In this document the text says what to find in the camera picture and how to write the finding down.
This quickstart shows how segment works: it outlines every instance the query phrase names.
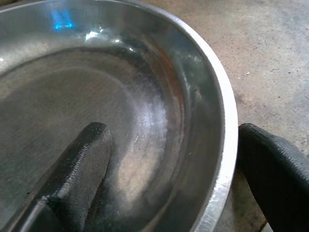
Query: stainless steel bowl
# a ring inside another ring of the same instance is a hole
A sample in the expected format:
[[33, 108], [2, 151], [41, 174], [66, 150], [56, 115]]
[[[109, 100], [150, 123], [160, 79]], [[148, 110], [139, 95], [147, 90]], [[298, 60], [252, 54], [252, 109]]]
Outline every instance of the stainless steel bowl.
[[92, 121], [114, 152], [103, 231], [211, 231], [234, 170], [231, 85], [177, 17], [131, 0], [0, 11], [0, 228]]

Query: concrete floor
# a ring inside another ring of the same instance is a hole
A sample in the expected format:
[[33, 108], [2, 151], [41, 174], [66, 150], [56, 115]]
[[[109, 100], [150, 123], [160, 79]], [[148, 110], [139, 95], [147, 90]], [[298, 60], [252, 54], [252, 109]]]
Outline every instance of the concrete floor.
[[[230, 78], [239, 124], [252, 122], [309, 154], [309, 1], [147, 0], [213, 48]], [[217, 232], [257, 232], [265, 218], [235, 173]]]

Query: metal pan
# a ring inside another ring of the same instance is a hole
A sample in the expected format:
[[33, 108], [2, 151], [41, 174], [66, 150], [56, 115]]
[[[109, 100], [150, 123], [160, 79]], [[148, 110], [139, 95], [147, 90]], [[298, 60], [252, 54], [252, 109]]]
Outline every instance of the metal pan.
[[48, 0], [0, 11], [0, 228], [87, 124], [114, 137], [102, 231], [211, 231], [238, 122], [206, 42], [140, 1]]

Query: shiny metal surface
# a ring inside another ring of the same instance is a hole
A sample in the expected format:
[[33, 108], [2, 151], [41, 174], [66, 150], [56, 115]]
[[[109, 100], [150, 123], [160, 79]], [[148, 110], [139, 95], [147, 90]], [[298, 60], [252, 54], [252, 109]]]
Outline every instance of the shiny metal surface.
[[0, 27], [0, 227], [99, 121], [115, 144], [97, 228], [213, 230], [234, 170], [237, 112], [196, 32], [130, 0], [17, 5], [0, 11]]

